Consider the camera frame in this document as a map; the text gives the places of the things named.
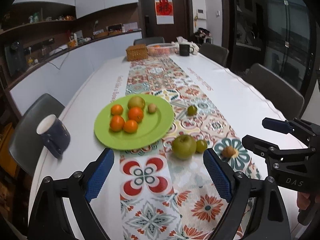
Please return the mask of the person right hand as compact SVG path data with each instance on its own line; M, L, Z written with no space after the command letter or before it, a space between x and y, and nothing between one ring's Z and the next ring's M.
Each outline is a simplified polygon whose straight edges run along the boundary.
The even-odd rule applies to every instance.
M306 210L310 205L310 194L297 192L297 206L301 210Z

